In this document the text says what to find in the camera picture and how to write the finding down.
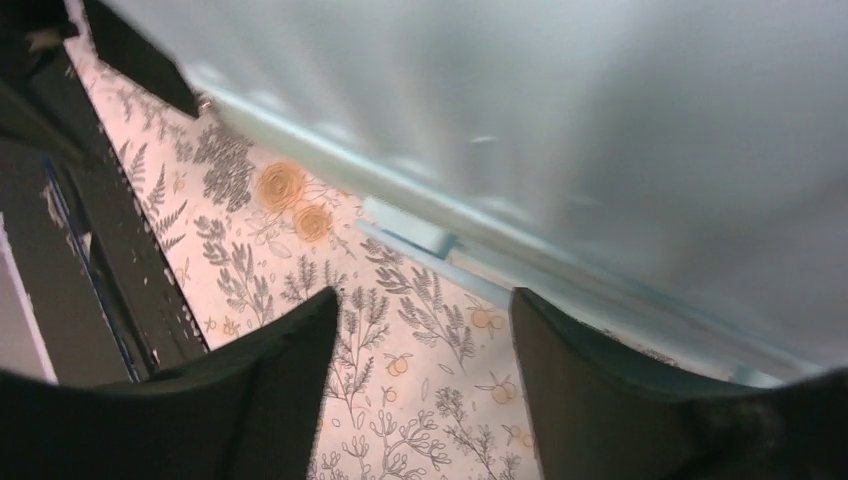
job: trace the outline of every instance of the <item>gray leaf pattern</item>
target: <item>gray leaf pattern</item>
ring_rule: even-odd
[[[244,137],[217,123],[203,130],[197,138],[192,162],[211,166],[203,175],[204,198],[212,200],[213,205],[226,204],[228,212],[247,205],[251,199],[250,176],[256,170],[247,159],[252,146]]]
[[[326,285],[339,293],[308,479],[539,478],[510,382],[518,375],[504,312],[364,239],[352,228],[364,215],[359,200],[308,172],[280,193],[300,203],[285,215],[266,210],[261,172],[296,159],[262,152],[210,116],[191,121],[92,54],[79,57],[81,47],[69,50],[210,346]],[[307,228],[301,212],[310,206],[332,212],[327,230]]]

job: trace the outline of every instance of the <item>floral wallpaper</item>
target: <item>floral wallpaper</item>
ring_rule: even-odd
[[[341,294],[310,480],[540,478],[505,312],[363,236],[296,158],[68,49],[211,348]]]

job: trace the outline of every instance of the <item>white plastic cover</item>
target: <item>white plastic cover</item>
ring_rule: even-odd
[[[566,309],[848,363],[848,2],[109,3],[234,127]]]

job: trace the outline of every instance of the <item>orange flower print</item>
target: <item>orange flower print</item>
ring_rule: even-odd
[[[239,328],[241,328],[241,323],[235,322],[230,317],[224,315],[224,335],[238,338]]]
[[[391,353],[384,353],[383,356],[392,359],[392,361],[386,366],[386,371],[389,372],[389,375],[397,377],[403,375],[407,370],[409,370],[409,362],[407,362],[406,359],[412,357],[411,353],[404,353],[399,357],[396,357]]]
[[[471,310],[471,325],[477,328],[489,331],[489,338],[495,338],[495,330],[500,330],[506,325],[506,319],[500,315],[494,314],[494,308],[486,308],[480,303],[480,300],[466,294],[465,297],[471,301],[472,306],[468,307]]]
[[[506,439],[507,446],[509,446],[512,441],[515,440],[517,442],[521,442],[521,445],[527,448],[533,448],[533,435],[522,432],[521,427],[519,427],[518,425],[513,425],[511,427],[507,425],[501,425],[501,427],[503,427],[503,429],[506,430],[507,433],[509,433],[509,437],[507,437]]]
[[[256,198],[270,212],[283,212],[303,196],[303,170],[291,162],[269,165],[256,182]]]
[[[181,287],[185,287],[185,281],[191,280],[191,276],[188,274],[188,261],[190,258],[186,258],[186,263],[182,267],[177,267],[174,271],[174,276],[177,277],[177,284]]]
[[[383,390],[383,407],[386,406],[386,402],[393,403],[397,401],[397,390],[395,387],[380,387]]]
[[[176,172],[174,174],[174,193],[185,188],[185,176],[186,173]]]
[[[492,400],[501,405],[515,398],[518,394],[518,387],[509,381],[509,375],[500,382],[498,381],[498,378],[495,377],[494,373],[489,372],[489,375],[492,376],[492,385],[475,385],[474,387],[477,388],[477,390],[491,392]]]
[[[319,242],[330,233],[333,217],[323,206],[310,205],[294,216],[294,232],[306,243]]]

